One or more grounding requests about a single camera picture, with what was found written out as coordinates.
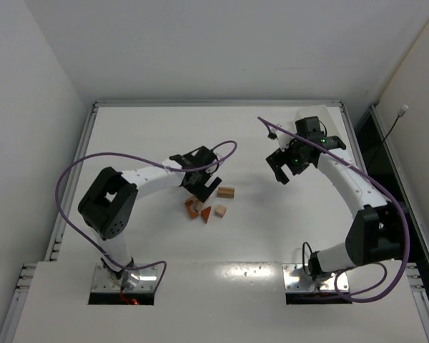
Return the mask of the pale long wood block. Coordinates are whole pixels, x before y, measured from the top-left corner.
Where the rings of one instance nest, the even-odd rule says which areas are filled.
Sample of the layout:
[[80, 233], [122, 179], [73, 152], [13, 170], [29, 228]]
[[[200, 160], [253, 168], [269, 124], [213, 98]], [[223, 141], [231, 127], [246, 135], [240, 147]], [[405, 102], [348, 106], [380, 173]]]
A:
[[197, 202], [194, 206], [194, 209], [196, 212], [200, 212], [202, 210], [203, 206], [204, 206], [203, 202]]

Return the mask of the small pale wood cube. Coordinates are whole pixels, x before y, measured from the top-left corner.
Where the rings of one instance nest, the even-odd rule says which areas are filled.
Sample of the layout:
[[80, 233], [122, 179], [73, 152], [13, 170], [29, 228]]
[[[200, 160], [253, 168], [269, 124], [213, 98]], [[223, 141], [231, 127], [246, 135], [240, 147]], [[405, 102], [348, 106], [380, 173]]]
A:
[[217, 206], [217, 208], [215, 209], [215, 214], [216, 214], [218, 217], [223, 218], [223, 217], [224, 217], [224, 215], [225, 215], [225, 213], [226, 213], [226, 211], [227, 211], [227, 208], [226, 208], [226, 207], [224, 207], [224, 206], [222, 206], [222, 205], [219, 205], [219, 206]]

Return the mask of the striped dark wood block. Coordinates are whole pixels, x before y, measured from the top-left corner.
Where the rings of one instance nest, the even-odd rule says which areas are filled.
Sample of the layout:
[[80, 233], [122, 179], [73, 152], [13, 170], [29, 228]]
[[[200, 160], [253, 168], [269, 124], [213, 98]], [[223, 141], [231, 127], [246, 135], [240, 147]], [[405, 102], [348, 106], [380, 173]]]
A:
[[219, 187], [217, 196], [224, 199], [233, 199], [235, 197], [235, 188], [233, 187]]

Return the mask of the white translucent plastic bin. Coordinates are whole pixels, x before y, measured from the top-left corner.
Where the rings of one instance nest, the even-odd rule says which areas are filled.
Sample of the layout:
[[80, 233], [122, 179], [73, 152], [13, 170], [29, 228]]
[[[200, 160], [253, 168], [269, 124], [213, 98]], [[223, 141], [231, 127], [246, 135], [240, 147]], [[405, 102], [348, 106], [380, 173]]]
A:
[[342, 132], [336, 125], [336, 117], [332, 115], [330, 108], [325, 105], [307, 106], [301, 107], [297, 110], [295, 115], [295, 129], [304, 124], [302, 121], [300, 124], [297, 122], [300, 120], [309, 120], [309, 131], [310, 132], [321, 132], [325, 136], [338, 136], [342, 138]]

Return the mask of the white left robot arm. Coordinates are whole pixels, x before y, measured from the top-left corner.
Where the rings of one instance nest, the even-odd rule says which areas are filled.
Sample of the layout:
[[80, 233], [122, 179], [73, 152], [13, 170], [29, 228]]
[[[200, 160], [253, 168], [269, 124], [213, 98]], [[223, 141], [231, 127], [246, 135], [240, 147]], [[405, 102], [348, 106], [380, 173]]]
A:
[[127, 251], [123, 231], [134, 204], [139, 199], [167, 188], [182, 187], [200, 202], [205, 202], [220, 184], [204, 167], [217, 161], [217, 155], [205, 146], [195, 153], [177, 154], [158, 166], [129, 171], [106, 167], [100, 171], [78, 205], [84, 222], [95, 232], [98, 245], [105, 252], [104, 268], [121, 279], [126, 268], [134, 266]]

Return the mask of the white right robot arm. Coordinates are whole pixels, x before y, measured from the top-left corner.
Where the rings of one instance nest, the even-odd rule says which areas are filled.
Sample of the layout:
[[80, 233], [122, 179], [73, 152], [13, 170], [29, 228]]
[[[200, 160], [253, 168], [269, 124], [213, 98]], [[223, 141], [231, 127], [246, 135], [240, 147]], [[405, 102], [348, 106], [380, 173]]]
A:
[[352, 215], [343, 242], [311, 253], [307, 270], [313, 279], [389, 259], [408, 260], [410, 232], [402, 204], [354, 166], [337, 134], [329, 134], [316, 116], [298, 119], [290, 129], [263, 123], [269, 139], [279, 144], [266, 158], [276, 180], [289, 182], [284, 167], [298, 175], [314, 166], [332, 183]]

